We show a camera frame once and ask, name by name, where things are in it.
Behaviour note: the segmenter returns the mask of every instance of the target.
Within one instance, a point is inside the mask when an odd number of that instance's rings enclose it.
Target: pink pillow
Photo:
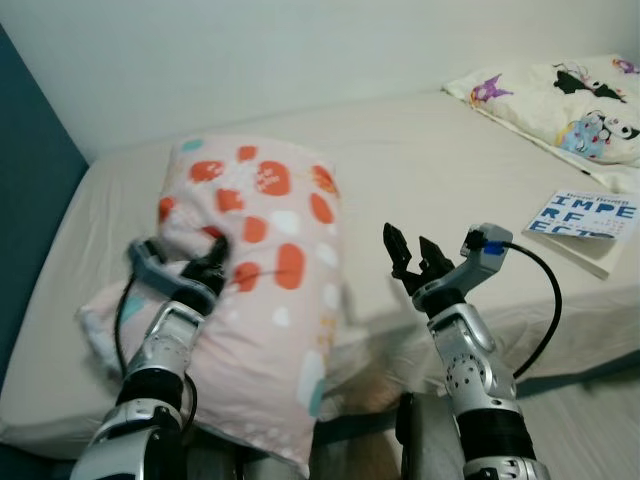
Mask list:
[[[205,255],[220,235],[231,242],[230,278],[189,368],[196,422],[292,462],[305,476],[342,282],[330,170],[289,143],[192,138],[174,147],[159,204],[159,238],[173,261]],[[110,365],[121,287],[80,310],[89,341]],[[144,286],[132,289],[121,332],[126,358],[162,301]]]

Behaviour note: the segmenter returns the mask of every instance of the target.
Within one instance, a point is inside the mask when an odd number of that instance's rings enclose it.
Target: white wall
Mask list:
[[[638,53],[638,0],[0,0],[82,152],[437,88],[479,66]]]

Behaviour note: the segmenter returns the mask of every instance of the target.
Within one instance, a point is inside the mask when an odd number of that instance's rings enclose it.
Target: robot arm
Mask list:
[[[536,460],[513,375],[477,310],[464,300],[500,270],[506,256],[502,242],[511,239],[510,232],[495,225],[472,227],[461,250],[467,260],[454,268],[437,245],[421,237],[422,273],[415,274],[406,271],[411,254],[402,233],[389,224],[384,229],[393,276],[402,280],[415,308],[429,317],[427,327],[446,369],[466,480],[550,478]]]
[[[180,277],[166,273],[160,251],[133,242],[136,277],[170,298],[131,360],[113,408],[71,474],[71,480],[186,480],[180,416],[185,372],[202,329],[224,285],[224,239]]]

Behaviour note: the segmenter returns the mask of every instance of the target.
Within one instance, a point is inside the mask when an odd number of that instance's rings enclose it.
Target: bed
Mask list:
[[[497,223],[541,254],[564,294],[564,315],[528,377],[578,373],[638,349],[637,237],[608,280],[521,235],[560,188],[604,187],[444,93],[354,103],[213,131],[254,133],[322,151],[337,165],[343,192],[346,303],[332,359],[323,418],[364,413],[379,381],[398,390],[436,390],[444,377],[424,328],[397,282],[382,226],[401,228],[411,247],[424,235],[455,263],[471,224]],[[115,386],[105,381],[74,313],[102,287],[123,279],[123,253],[155,230],[158,193],[172,140],[99,158],[80,184],[42,269],[0,398],[0,440],[36,454],[76,457]],[[483,314],[506,361],[519,366],[543,336],[553,295],[542,271],[509,254],[502,271],[468,299]],[[420,352],[420,361],[415,353]],[[392,404],[393,398],[387,399]]]

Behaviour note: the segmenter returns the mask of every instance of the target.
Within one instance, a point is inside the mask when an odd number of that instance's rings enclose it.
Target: book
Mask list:
[[[634,195],[560,190],[524,233],[607,279],[638,224],[638,203]]]

